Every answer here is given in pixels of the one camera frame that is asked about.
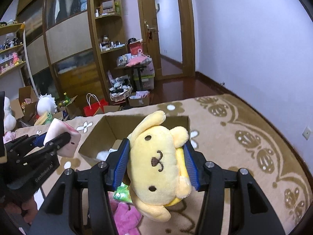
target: door handle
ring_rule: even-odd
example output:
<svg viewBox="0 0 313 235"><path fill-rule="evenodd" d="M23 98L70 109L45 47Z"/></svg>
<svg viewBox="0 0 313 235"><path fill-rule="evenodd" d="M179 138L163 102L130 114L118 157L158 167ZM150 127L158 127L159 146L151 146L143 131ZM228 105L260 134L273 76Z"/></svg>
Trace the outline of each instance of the door handle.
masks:
<svg viewBox="0 0 313 235"><path fill-rule="evenodd" d="M157 28L156 27L149 27L149 25L147 24L147 29L150 31L150 30L156 30Z"/></svg>

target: human hand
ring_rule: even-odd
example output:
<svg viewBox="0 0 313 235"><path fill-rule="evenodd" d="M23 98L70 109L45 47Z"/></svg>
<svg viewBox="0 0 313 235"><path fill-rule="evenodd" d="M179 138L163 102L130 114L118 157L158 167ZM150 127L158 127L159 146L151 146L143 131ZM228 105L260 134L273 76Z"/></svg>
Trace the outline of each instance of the human hand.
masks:
<svg viewBox="0 0 313 235"><path fill-rule="evenodd" d="M10 202L4 208L7 213L10 214L21 214L22 210L20 207L16 206L14 203ZM24 221L26 223L32 224L38 210L37 203L35 202L34 196L31 197L28 201L22 203L22 209L27 211L27 214L24 216Z"/></svg>

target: wooden baseboard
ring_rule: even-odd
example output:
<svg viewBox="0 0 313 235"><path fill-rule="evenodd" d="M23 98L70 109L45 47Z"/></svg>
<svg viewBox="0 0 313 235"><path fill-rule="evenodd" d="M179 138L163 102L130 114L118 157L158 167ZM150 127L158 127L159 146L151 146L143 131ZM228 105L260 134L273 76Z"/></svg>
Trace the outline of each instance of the wooden baseboard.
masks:
<svg viewBox="0 0 313 235"><path fill-rule="evenodd" d="M161 55L161 54L160 54L160 57L163 58L164 60L170 62L172 65L176 66L177 68L179 68L181 70L183 69L183 64L181 62L178 62L178 61L176 61L176 60L174 60L168 56Z"/></svg>
<svg viewBox="0 0 313 235"><path fill-rule="evenodd" d="M313 191L313 176L312 176L311 172L309 171L308 166L306 165L304 160L301 158L301 156L298 154L298 151L290 144L290 142L285 138L285 136L267 118L265 118L260 112L258 112L254 107L252 107L244 99L240 98L234 92L228 90L227 88L220 85L219 83L217 83L213 79L209 78L208 76L202 74L201 72L196 71L196 78L198 78L203 83L210 86L218 94L230 94L232 96L235 96L236 98L238 98L242 102L244 102L246 105L248 105L251 109L253 109L256 113L258 113L276 131L276 133L284 140L284 142L287 144L287 146L291 149L292 153L294 154L297 161L300 163L304 173L306 174L306 177L307 177L309 184L311 186L311 191ZM292 235L312 235L313 234L312 223L313 223L313 203L311 203L309 209L307 210L307 212L303 216L300 223L293 229L293 231L290 234L292 234Z"/></svg>

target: beige rug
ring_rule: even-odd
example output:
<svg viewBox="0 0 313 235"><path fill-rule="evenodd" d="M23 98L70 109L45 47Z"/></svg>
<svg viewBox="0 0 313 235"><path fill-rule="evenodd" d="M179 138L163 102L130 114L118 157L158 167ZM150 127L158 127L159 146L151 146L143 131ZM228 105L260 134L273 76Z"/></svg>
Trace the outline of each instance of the beige rug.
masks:
<svg viewBox="0 0 313 235"><path fill-rule="evenodd" d="M284 141L250 107L231 95L221 95L163 103L108 115L148 115L156 110L163 110L169 116L188 115L192 145L197 151L203 152L207 160L214 161L224 169L237 171L241 167L247 168L273 205L286 234L303 217L312 201L308 180ZM81 117L68 122L81 132L80 145L101 117L102 115ZM17 136L41 134L48 127L22 128L17 131ZM45 194L49 193L64 171L66 162L71 162L73 169L90 168L77 151L72 159L59 159L60 167L43 185ZM143 218L139 226L141 234L194 234L202 198L203 193L193 191L188 198L171 207L172 218L166 223ZM228 234L229 200L229 191L226 190L222 235Z"/></svg>

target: small table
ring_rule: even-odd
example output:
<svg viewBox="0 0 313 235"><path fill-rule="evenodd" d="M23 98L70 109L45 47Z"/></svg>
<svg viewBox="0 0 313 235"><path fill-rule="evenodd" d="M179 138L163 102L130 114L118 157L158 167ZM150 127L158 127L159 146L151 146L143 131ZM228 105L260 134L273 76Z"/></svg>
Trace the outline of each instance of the small table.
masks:
<svg viewBox="0 0 313 235"><path fill-rule="evenodd" d="M131 69L131 83L134 87L134 90L137 91L137 86L136 86L136 83L135 83L135 80L134 80L134 70L137 69L137 73L138 73L138 80L139 80L139 86L140 86L140 91L143 91L143 86L142 86L142 79L141 79L141 72L140 70L143 70L144 68L147 67L147 64L135 64L134 66L132 67L128 67L128 66L118 66L118 67L115 67L114 69L115 70L126 70L126 69Z"/></svg>

